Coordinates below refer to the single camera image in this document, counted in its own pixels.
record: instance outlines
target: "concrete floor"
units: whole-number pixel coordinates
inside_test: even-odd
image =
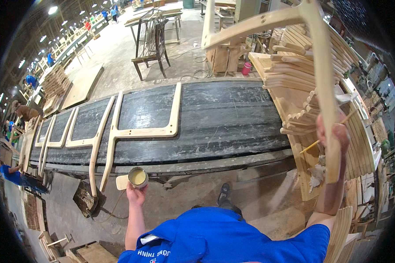
[[[150,66],[149,69],[145,64],[141,64],[144,81],[139,80],[130,61],[135,56],[135,44],[130,29],[123,25],[131,17],[131,8],[127,8],[126,14],[120,16],[119,24],[110,22],[110,25],[100,32],[101,37],[88,44],[94,54],[90,59],[85,56],[83,66],[77,60],[69,65],[67,68],[69,77],[73,79],[82,68],[104,63],[105,70],[90,98],[94,100],[120,90],[126,91],[179,80],[186,81],[190,77],[183,76],[192,75],[198,69],[207,70],[205,63],[195,62],[195,59],[203,60],[203,57],[198,57],[205,55],[200,48],[194,49],[194,43],[197,43],[197,47],[200,46],[203,26],[200,9],[183,10],[183,12],[181,44],[167,46],[171,63],[171,67],[168,67],[164,61],[167,79],[163,79],[157,64]],[[175,34],[166,34],[166,40],[170,41],[170,39],[175,39]],[[167,191],[162,185],[150,182],[147,200],[144,204],[146,228],[151,230],[165,220],[176,218],[194,205],[215,206],[219,188],[224,182],[229,181],[233,189],[232,203],[242,209],[243,216],[249,224],[271,239],[289,238],[305,227],[315,200],[302,202],[298,178],[293,173],[263,178],[268,172],[270,171],[262,166],[242,171],[208,173],[190,178],[188,182],[181,183]],[[70,243],[61,243],[61,251],[88,242],[99,241],[118,257],[124,250],[128,200],[125,192],[116,190],[115,177],[109,178],[107,190],[103,193],[104,198],[101,200],[102,208],[94,219],[84,218],[72,200],[79,180],[58,173],[54,173],[51,177],[52,190],[50,194],[43,195],[46,201],[49,233],[53,240],[63,238],[64,234],[71,237]],[[96,176],[95,180],[99,185],[101,176]],[[6,181],[5,192],[9,209],[15,213],[24,227],[37,262],[47,262],[38,244],[39,231],[30,230],[23,223],[18,187]]]

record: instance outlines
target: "ceiling light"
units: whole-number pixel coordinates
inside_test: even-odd
[[[25,60],[22,60],[21,62],[20,62],[20,64],[19,64],[19,68],[21,68],[22,67],[22,65],[25,63]]]
[[[48,14],[54,14],[57,11],[58,7],[57,6],[53,6],[52,8],[50,8],[50,10],[48,11]]]

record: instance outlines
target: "shoe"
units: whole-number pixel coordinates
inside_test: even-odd
[[[216,200],[216,205],[219,205],[219,200],[221,197],[229,198],[230,197],[230,184],[224,183],[219,191],[218,199]]]

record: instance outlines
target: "chair leg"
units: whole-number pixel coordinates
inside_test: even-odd
[[[158,64],[160,65],[161,73],[163,74],[164,78],[166,79],[167,76],[165,75],[165,71],[164,71],[164,67],[163,67],[163,62],[161,61],[161,59],[158,59]]]
[[[141,79],[141,81],[143,81],[142,74],[141,74],[141,71],[139,70],[138,63],[137,62],[133,62],[133,64],[135,65],[136,71],[137,71],[137,73],[139,75],[139,79]]]
[[[167,50],[164,51],[164,56],[165,56],[165,59],[167,60],[167,64],[168,64],[169,66],[171,66],[171,65],[170,65],[170,62],[169,62],[169,56],[167,55]]]

